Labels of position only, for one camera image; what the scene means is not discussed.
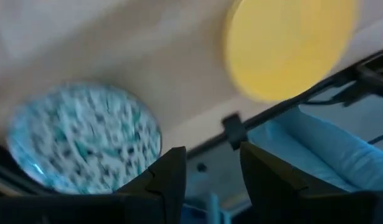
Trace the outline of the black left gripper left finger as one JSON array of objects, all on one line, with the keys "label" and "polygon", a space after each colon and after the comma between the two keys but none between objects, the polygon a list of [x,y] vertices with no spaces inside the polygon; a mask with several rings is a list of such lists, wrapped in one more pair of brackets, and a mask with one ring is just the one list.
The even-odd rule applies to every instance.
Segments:
[{"label": "black left gripper left finger", "polygon": [[186,148],[174,147],[117,190],[124,224],[177,224],[186,191]]}]

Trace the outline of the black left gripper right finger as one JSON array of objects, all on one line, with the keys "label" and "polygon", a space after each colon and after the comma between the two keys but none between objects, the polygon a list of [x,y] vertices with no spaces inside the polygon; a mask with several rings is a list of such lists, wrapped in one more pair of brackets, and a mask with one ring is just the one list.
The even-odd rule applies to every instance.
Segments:
[{"label": "black left gripper right finger", "polygon": [[316,223],[301,201],[346,192],[250,142],[240,145],[240,165],[259,223]]}]

